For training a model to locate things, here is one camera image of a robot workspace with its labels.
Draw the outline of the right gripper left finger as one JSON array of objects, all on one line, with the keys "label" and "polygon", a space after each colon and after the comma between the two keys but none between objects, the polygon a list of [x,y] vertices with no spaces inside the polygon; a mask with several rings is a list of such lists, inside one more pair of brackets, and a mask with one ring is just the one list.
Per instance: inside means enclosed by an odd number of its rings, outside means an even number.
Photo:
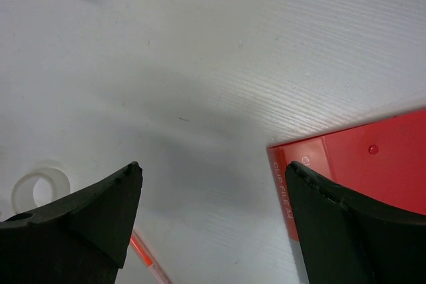
[{"label": "right gripper left finger", "polygon": [[2,283],[114,283],[142,189],[131,162],[103,180],[1,222]]}]

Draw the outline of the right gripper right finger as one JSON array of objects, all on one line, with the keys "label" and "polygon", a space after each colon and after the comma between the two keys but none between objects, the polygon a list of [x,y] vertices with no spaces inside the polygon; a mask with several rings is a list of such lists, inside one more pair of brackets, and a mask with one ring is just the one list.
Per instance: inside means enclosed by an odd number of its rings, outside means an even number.
[{"label": "right gripper right finger", "polygon": [[425,216],[292,162],[285,173],[310,283],[424,283]]}]

